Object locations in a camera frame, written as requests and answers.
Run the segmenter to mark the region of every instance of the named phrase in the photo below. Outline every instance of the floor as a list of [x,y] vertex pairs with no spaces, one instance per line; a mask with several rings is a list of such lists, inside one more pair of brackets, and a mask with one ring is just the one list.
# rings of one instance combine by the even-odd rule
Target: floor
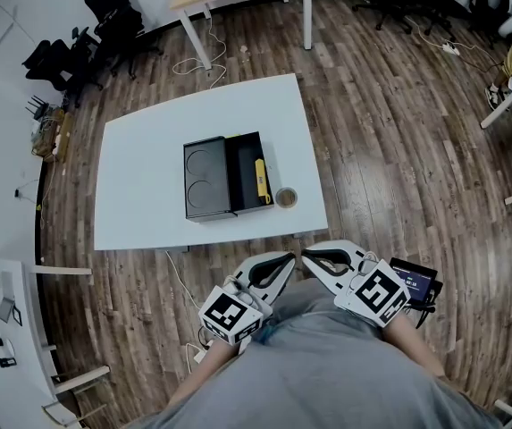
[[[512,401],[512,206],[503,204],[512,195],[512,107],[482,130],[479,122],[490,111],[483,88],[495,68],[482,73],[393,21],[375,31],[378,16],[353,13],[352,3],[314,0],[311,51],[302,48],[301,0],[214,16],[214,32],[228,45],[220,59],[228,72],[217,87],[297,74],[329,231],[194,247],[173,253],[174,261],[198,302],[245,257],[274,249],[299,253],[321,240],[353,240],[379,257],[436,268],[444,289],[423,336],[448,377],[477,403],[491,408],[497,398]],[[195,25],[205,46],[220,52],[208,39],[209,22]],[[466,25],[454,24],[459,40],[485,46]],[[439,42],[440,34],[435,30],[431,39]],[[139,58],[137,80],[125,71],[116,78],[105,73],[105,90],[88,88],[67,161],[56,166],[46,199],[45,264],[94,271],[88,279],[47,276],[44,289],[63,368],[111,367],[108,381],[81,399],[85,410],[108,402],[88,419],[93,429],[162,409],[187,375],[186,343],[197,344],[197,310],[163,251],[93,250],[105,123],[207,89],[221,72],[172,73],[175,63],[194,56],[182,27],[167,30],[159,46],[162,57]],[[492,64],[478,49],[460,50],[469,63]],[[491,51],[496,60],[505,52],[503,44]],[[300,262],[297,273],[305,276]]]

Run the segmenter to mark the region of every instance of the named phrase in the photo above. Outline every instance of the gray shirt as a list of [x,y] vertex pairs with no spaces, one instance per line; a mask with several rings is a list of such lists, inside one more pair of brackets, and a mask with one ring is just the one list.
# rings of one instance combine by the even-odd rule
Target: gray shirt
[[243,355],[132,428],[501,427],[375,327],[336,308],[319,281],[288,287],[273,310]]

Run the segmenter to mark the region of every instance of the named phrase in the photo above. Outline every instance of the hardwood floor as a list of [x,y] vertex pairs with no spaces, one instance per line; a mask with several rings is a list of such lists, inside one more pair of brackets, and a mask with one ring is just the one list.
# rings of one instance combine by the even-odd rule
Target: hardwood floor
[[[495,68],[482,73],[393,21],[375,31],[378,14],[353,13],[352,2],[314,0],[311,51],[302,48],[301,0],[214,16],[214,32],[228,46],[220,59],[228,72],[217,87],[297,74],[329,232],[194,247],[173,253],[175,264],[198,302],[248,255],[299,254],[321,240],[345,238],[387,260],[429,265],[439,270],[444,288],[421,331],[448,377],[488,408],[497,398],[512,401],[512,205],[503,203],[512,195],[512,107],[482,130],[479,122],[490,111],[483,89]],[[207,36],[209,22],[194,24],[205,46],[219,53]],[[460,42],[485,47],[466,23],[455,21],[453,30]],[[441,33],[435,28],[430,39],[439,43]],[[197,310],[163,251],[93,249],[105,123],[207,89],[221,73],[217,67],[172,73],[175,63],[195,55],[182,27],[166,31],[159,46],[162,57],[139,58],[137,80],[126,71],[117,78],[104,73],[105,90],[88,88],[70,153],[56,167],[46,200],[45,264],[94,270],[90,279],[44,280],[63,368],[111,367],[108,383],[81,399],[86,411],[109,403],[88,419],[94,429],[163,408],[187,375],[184,345],[197,344]],[[506,50],[498,44],[491,53],[501,61]],[[492,64],[477,49],[460,51],[482,68]],[[302,278],[300,261],[297,272]]]

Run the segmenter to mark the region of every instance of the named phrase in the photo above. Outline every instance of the yellow tool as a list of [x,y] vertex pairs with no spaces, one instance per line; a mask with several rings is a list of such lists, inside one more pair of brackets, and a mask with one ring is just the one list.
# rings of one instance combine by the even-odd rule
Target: yellow tool
[[265,178],[265,162],[264,159],[256,160],[256,179],[257,179],[257,195],[259,199],[266,205],[272,202],[272,198],[267,193],[267,179]]

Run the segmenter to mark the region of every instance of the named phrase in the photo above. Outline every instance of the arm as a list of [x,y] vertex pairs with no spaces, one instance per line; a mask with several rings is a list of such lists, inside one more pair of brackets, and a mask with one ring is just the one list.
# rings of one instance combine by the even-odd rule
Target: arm
[[221,366],[226,364],[232,358],[238,355],[239,343],[233,347],[225,341],[217,339],[208,350],[202,362],[194,369],[186,380],[178,387],[174,395],[168,402],[170,407],[190,394],[197,391],[213,374],[215,374]]
[[383,339],[400,349],[427,372],[437,377],[444,376],[444,368],[438,358],[416,331],[407,315],[399,313],[382,330]]

